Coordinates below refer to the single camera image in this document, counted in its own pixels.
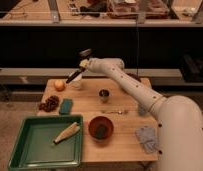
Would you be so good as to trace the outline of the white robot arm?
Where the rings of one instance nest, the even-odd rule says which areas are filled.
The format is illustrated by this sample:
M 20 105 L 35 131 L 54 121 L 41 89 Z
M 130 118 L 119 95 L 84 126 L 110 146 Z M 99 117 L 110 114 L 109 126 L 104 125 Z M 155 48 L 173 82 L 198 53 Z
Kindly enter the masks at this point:
M 79 66 L 118 83 L 157 121 L 158 171 L 203 171 L 203 114 L 190 98 L 166 98 L 128 76 L 121 59 L 84 59 Z

